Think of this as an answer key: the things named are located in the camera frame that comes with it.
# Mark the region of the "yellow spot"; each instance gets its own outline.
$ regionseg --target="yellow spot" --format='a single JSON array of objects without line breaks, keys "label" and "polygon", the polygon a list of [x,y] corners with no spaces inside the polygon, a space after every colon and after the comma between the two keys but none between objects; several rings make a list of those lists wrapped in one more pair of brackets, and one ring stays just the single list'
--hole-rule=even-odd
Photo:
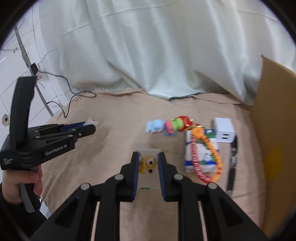
[{"label": "yellow spot", "polygon": [[279,173],[281,173],[283,155],[281,151],[280,143],[274,144],[266,158],[263,160],[265,167],[265,177],[266,181],[271,181],[274,179]]}]

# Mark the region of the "brown cardboard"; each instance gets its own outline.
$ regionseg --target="brown cardboard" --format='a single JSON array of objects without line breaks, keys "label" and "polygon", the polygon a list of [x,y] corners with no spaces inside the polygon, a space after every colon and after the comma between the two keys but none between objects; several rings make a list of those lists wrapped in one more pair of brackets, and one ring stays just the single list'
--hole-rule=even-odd
[{"label": "brown cardboard", "polygon": [[266,173],[263,230],[270,237],[296,203],[296,74],[264,56],[251,119]]}]

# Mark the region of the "beige cloth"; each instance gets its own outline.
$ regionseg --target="beige cloth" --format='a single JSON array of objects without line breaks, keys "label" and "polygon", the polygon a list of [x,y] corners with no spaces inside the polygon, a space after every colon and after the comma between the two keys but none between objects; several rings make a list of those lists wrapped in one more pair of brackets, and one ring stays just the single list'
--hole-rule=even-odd
[{"label": "beige cloth", "polygon": [[[105,182],[130,162],[138,147],[161,148],[167,161],[192,180],[194,173],[184,172],[185,133],[173,137],[147,134],[145,126],[154,119],[188,115],[206,128],[215,117],[231,118],[238,135],[239,153],[234,201],[258,225],[261,225],[265,201],[265,177],[256,135],[249,118],[250,108],[230,95],[199,94],[167,101],[134,90],[129,94],[98,94],[94,99],[73,100],[67,119],[54,116],[51,123],[74,123],[88,118],[100,124],[94,135],[84,137],[76,148],[42,165],[42,198],[54,212],[81,183]],[[219,143],[224,170],[217,182],[225,190],[230,145]],[[133,203],[121,203],[121,240],[177,240],[177,204],[162,201],[160,191],[141,190]]]}]

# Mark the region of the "silver screw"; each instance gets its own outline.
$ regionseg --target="silver screw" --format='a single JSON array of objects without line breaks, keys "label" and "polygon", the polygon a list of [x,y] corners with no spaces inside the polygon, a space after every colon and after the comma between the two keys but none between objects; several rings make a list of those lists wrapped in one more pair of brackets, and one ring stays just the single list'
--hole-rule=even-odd
[{"label": "silver screw", "polygon": [[124,176],[122,174],[117,174],[117,175],[115,175],[114,178],[115,178],[115,180],[120,181],[124,178]]},{"label": "silver screw", "polygon": [[82,183],[82,184],[80,185],[80,188],[81,188],[82,190],[87,190],[87,189],[89,189],[89,187],[90,187],[90,185],[89,185],[88,183]]},{"label": "silver screw", "polygon": [[207,185],[210,189],[216,189],[218,186],[217,186],[217,184],[216,183],[209,183],[208,185]]},{"label": "silver screw", "polygon": [[174,178],[175,178],[176,180],[182,180],[182,179],[183,179],[183,175],[180,174],[180,173],[177,173],[177,174],[174,175]]}]

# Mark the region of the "person's arm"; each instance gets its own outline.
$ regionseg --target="person's arm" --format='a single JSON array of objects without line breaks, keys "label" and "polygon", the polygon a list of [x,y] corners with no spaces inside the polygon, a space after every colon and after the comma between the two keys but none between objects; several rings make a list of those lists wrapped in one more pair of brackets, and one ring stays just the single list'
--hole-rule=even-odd
[{"label": "person's arm", "polygon": [[25,210],[20,198],[18,184],[35,183],[34,193],[40,195],[42,192],[41,177],[41,166],[38,166],[37,172],[23,170],[3,171],[3,178],[0,186],[0,199],[2,199],[20,228],[29,237],[41,226],[46,218],[39,210],[34,213],[28,213]]}]

